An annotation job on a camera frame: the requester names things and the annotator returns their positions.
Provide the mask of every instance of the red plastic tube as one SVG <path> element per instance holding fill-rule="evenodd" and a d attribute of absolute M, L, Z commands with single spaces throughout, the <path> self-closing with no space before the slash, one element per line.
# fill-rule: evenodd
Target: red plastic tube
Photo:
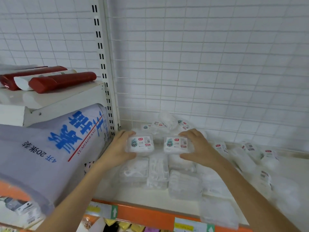
<path fill-rule="evenodd" d="M 29 76 L 29 75 L 37 75 L 43 73 L 57 72 L 57 71 L 65 71 L 67 70 L 62 66 L 55 67 L 41 67 L 33 70 L 20 71 L 11 74 L 5 74 L 0 76 L 0 82 L 9 90 L 20 90 L 18 86 L 15 84 L 14 77 L 16 76 Z"/>
<path fill-rule="evenodd" d="M 37 93 L 45 93 L 55 89 L 67 88 L 96 79 L 94 72 L 80 72 L 73 74 L 60 74 L 55 76 L 34 77 L 29 86 Z"/>

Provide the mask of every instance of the yellow package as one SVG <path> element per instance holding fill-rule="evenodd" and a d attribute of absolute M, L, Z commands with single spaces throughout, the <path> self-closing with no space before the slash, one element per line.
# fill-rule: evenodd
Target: yellow package
<path fill-rule="evenodd" d="M 134 232 L 143 232 L 145 226 L 141 226 L 138 224 L 132 224 L 131 225 L 131 230 L 133 230 Z"/>
<path fill-rule="evenodd" d="M 114 223 L 116 222 L 116 220 L 105 219 L 105 218 L 104 218 L 104 221 L 105 221 L 105 223 L 106 223 L 108 226 L 111 226 L 112 224 L 114 224 Z"/>
<path fill-rule="evenodd" d="M 124 231 L 126 231 L 131 225 L 130 222 L 119 222 L 118 224 Z"/>

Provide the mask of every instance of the white metal shelf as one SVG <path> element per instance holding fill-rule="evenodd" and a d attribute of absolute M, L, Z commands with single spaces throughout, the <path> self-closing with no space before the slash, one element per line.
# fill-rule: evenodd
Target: white metal shelf
<path fill-rule="evenodd" d="M 45 94 L 0 89 L 0 124 L 29 126 L 96 103 L 107 106 L 102 82 L 88 82 Z"/>

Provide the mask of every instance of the green arrow sticker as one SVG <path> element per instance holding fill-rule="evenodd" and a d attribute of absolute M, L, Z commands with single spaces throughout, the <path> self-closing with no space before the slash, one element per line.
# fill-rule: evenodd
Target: green arrow sticker
<path fill-rule="evenodd" d="M 213 224 L 207 224 L 207 232 L 214 232 L 214 225 Z"/>
<path fill-rule="evenodd" d="M 118 205 L 112 205 L 111 219 L 116 219 L 118 215 Z"/>

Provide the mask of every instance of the person's right hand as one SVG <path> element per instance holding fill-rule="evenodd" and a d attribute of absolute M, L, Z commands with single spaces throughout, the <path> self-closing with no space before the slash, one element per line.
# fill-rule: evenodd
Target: person's right hand
<path fill-rule="evenodd" d="M 203 134 L 196 129 L 190 129 L 188 131 L 181 132 L 179 135 L 189 138 L 194 145 L 193 153 L 180 154 L 180 158 L 196 162 L 212 169 L 218 167 L 222 159 L 224 159 L 211 146 L 211 144 L 208 143 Z"/>

